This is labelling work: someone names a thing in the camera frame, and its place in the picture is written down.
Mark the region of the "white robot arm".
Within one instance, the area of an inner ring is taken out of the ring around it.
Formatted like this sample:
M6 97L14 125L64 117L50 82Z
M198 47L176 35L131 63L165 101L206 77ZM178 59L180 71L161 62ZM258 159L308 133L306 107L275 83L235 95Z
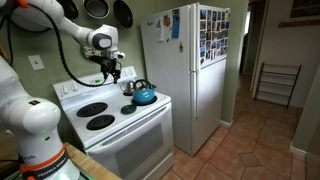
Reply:
M105 77L120 78L116 68L125 54L118 50L118 30L102 25L96 30L70 21L57 0L1 0L1 17L9 20L17 13L25 19L65 32L83 45L103 53L91 60L101 66ZM54 103L30 96L19 76L6 60L0 62L1 124L18 144L18 160L23 180L78 180L80 170L69 159L58 134L61 111Z

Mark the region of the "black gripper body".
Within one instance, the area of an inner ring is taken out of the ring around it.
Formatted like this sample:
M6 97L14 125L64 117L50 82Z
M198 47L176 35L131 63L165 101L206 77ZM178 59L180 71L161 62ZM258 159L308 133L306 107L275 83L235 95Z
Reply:
M89 58L89 60L101 66L102 74L107 71L109 72L109 75L111 75L113 78L115 75L121 74L121 71L116 68L117 66L116 60L109 60L105 57L98 57L98 56L92 56Z

